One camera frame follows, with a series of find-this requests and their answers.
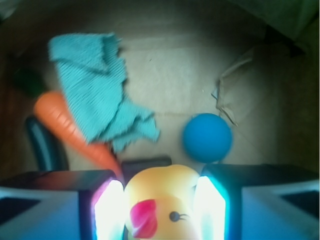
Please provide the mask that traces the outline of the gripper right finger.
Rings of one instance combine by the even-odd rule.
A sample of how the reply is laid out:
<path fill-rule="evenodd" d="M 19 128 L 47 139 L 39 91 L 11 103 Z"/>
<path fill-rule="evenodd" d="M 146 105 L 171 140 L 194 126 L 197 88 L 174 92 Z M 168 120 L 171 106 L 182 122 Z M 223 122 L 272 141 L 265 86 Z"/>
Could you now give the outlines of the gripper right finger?
<path fill-rule="evenodd" d="M 317 240 L 320 176 L 287 164 L 208 164 L 194 213 L 202 240 Z"/>

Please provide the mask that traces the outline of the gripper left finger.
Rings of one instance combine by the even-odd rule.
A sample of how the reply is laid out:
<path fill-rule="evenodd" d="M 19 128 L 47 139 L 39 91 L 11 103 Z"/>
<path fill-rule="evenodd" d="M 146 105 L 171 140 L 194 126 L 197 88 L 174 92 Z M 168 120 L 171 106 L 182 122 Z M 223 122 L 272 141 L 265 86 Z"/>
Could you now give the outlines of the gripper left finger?
<path fill-rule="evenodd" d="M 123 186 L 111 170 L 32 171 L 0 183 L 3 240 L 121 240 Z"/>

